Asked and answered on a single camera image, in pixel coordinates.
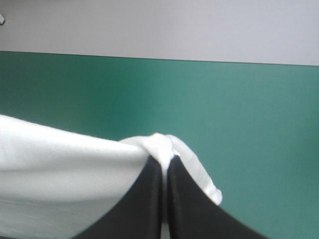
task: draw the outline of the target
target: green surface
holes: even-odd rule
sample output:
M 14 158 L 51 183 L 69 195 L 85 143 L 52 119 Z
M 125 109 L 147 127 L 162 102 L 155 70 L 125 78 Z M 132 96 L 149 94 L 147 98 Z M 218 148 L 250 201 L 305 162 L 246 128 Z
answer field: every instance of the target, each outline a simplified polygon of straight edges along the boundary
M 233 216 L 319 238 L 319 67 L 0 52 L 0 114 L 113 140 L 174 134 Z

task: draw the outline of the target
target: white fabric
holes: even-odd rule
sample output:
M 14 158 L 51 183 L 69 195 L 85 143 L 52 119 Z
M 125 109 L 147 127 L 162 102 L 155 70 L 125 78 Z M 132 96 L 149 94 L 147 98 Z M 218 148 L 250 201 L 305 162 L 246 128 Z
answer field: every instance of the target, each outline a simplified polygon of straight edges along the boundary
M 164 181 L 179 154 L 200 188 L 221 202 L 196 155 L 172 135 L 116 142 L 0 115 L 0 236 L 73 237 L 121 199 L 149 154 L 160 162 Z

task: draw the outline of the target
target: white wall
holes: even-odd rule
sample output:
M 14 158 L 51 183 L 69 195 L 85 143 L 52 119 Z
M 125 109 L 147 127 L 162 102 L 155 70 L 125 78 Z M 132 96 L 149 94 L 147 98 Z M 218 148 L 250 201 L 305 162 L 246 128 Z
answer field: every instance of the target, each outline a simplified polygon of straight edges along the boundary
M 0 0 L 0 50 L 319 65 L 317 0 Z

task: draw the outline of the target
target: green wall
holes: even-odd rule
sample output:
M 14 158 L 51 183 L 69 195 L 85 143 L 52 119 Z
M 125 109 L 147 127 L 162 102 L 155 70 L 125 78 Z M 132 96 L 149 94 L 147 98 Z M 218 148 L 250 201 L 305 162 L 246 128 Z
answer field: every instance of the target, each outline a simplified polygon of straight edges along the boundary
M 233 216 L 319 238 L 319 67 L 0 52 L 0 114 L 113 140 L 174 134 Z

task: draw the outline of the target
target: white cloth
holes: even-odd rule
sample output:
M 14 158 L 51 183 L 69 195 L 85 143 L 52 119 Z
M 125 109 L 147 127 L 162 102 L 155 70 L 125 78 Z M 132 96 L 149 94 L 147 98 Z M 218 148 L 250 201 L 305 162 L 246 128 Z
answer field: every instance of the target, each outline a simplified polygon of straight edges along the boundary
M 221 202 L 196 155 L 172 135 L 117 142 L 0 115 L 0 236 L 73 237 L 122 198 L 149 154 L 164 181 L 169 161 L 180 155 L 200 188 Z

